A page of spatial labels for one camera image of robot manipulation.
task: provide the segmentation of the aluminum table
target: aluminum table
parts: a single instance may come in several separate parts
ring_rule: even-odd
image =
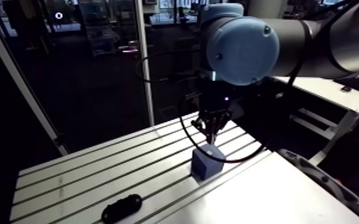
[[[190,127],[195,141],[205,137]],[[229,159],[260,143],[233,122],[216,145]],[[277,153],[225,164],[206,181],[190,175],[193,147],[178,119],[22,170],[11,223],[101,223],[129,194],[143,206],[119,223],[359,223],[359,217]]]

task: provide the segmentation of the light blue joint cover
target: light blue joint cover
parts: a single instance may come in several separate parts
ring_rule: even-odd
[[[237,17],[222,24],[206,47],[216,77],[233,85],[248,85],[267,76],[279,52],[276,32],[254,17]]]
[[[243,16],[243,6],[241,4],[226,3],[207,5],[203,7],[202,15],[200,18],[200,25],[215,18],[240,16]]]

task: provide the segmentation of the white light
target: white light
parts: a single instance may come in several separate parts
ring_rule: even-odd
[[[57,19],[57,20],[61,20],[63,18],[63,13],[55,13],[54,14],[54,17]]]

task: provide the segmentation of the black mouse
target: black mouse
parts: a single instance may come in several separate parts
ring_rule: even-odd
[[[352,88],[349,87],[349,86],[344,86],[344,87],[341,88],[342,92],[350,92],[351,90],[352,90]]]
[[[101,220],[105,224],[116,223],[121,219],[134,214],[142,207],[142,198],[137,194],[116,201],[114,204],[109,204],[101,214]]]

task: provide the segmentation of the purple light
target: purple light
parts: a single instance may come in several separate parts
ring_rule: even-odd
[[[137,52],[137,49],[130,49],[130,50],[124,50],[122,51],[123,53],[133,53],[133,52]]]

